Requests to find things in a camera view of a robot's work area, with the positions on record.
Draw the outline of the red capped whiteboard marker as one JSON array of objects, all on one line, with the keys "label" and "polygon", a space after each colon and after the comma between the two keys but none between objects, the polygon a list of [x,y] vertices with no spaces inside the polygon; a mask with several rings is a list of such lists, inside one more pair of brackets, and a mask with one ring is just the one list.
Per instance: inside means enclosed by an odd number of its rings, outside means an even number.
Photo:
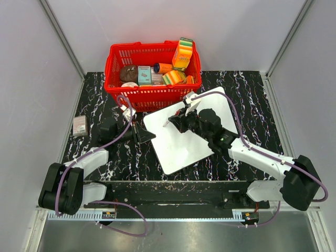
[{"label": "red capped whiteboard marker", "polygon": [[163,124],[163,127],[167,126],[168,123],[172,123],[175,127],[180,123],[180,110],[177,110],[174,115],[168,117],[167,121]]}]

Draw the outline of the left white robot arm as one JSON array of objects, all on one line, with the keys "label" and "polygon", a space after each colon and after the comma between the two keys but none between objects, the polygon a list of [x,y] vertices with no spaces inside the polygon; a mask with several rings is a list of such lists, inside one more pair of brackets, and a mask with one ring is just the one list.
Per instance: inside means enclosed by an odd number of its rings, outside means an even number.
[{"label": "left white robot arm", "polygon": [[117,123],[103,123],[98,131],[98,146],[91,148],[83,158],[65,164],[49,166],[38,206],[52,210],[58,215],[74,215],[79,208],[96,201],[101,207],[112,205],[114,196],[107,186],[100,182],[84,184],[84,179],[97,168],[108,163],[109,148],[114,143],[134,140],[145,143],[156,135],[140,126],[138,122],[120,126]]}]

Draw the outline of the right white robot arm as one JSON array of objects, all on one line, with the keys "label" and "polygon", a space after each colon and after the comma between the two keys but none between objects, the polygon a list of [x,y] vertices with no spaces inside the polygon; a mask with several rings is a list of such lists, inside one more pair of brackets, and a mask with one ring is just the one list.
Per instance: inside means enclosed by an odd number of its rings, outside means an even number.
[{"label": "right white robot arm", "polygon": [[284,201],[297,210],[306,211],[321,187],[320,178],[308,157],[284,156],[248,143],[237,133],[224,128],[213,109],[200,112],[179,109],[168,121],[180,133],[190,131],[204,139],[215,154],[228,154],[231,159],[274,177],[273,181],[251,182],[247,190],[239,194],[239,203],[245,208],[261,201]]}]

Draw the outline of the white whiteboard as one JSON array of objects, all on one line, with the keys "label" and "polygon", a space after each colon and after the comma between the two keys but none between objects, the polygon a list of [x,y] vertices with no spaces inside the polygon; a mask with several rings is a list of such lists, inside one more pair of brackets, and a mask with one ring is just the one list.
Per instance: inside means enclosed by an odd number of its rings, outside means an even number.
[{"label": "white whiteboard", "polygon": [[[222,126],[237,133],[234,115],[227,99],[221,94],[209,95],[209,91],[205,94],[206,96],[200,99],[197,112],[213,109],[220,117]],[[146,130],[156,135],[151,142],[166,175],[173,174],[214,153],[208,147],[206,140],[191,131],[180,133],[172,123],[168,122],[170,116],[184,107],[184,102],[180,101],[143,117]]]}]

